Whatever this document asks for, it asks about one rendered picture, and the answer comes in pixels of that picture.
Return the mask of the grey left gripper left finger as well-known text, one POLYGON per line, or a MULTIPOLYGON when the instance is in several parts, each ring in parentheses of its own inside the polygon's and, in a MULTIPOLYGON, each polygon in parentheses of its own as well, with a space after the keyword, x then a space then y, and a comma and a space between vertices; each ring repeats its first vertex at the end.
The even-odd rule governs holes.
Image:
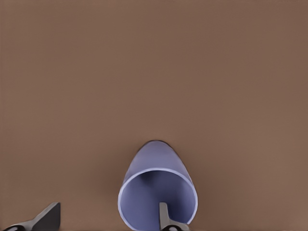
POLYGON ((13 224, 3 231, 59 231, 61 203, 53 202, 33 219, 13 224))

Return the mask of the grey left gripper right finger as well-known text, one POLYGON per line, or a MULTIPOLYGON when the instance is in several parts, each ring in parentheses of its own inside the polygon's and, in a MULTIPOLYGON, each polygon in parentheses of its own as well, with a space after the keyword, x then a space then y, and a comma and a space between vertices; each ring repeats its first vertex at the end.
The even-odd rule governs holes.
POLYGON ((168 206, 165 202, 159 203, 160 231, 190 231, 187 224, 174 221, 169 217, 168 206))

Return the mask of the purple cup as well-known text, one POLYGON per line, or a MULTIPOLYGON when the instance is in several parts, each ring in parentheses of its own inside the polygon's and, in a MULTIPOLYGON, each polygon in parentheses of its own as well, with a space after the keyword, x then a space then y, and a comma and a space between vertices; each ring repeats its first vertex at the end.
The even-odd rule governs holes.
POLYGON ((169 217, 190 224, 198 196, 184 163, 166 142, 153 140, 136 153, 118 195, 118 211, 135 231, 159 231, 159 204, 166 203, 169 217))

